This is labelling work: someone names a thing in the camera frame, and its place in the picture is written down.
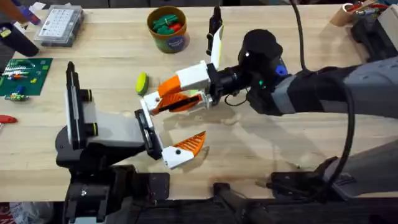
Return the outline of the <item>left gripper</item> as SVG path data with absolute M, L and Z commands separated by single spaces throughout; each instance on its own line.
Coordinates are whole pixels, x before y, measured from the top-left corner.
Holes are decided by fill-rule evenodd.
M 143 96 L 142 102 L 150 115 L 159 114 L 161 102 L 158 91 Z M 149 127 L 142 109 L 133 117 L 104 113 L 90 103 L 83 118 L 67 116 L 67 125 L 57 134 L 55 148 L 59 167 L 110 167 L 142 152 L 154 160 L 163 159 L 169 169 L 174 169 L 193 158 L 203 148 L 206 132 L 203 131 L 173 146 L 162 149 L 154 129 Z

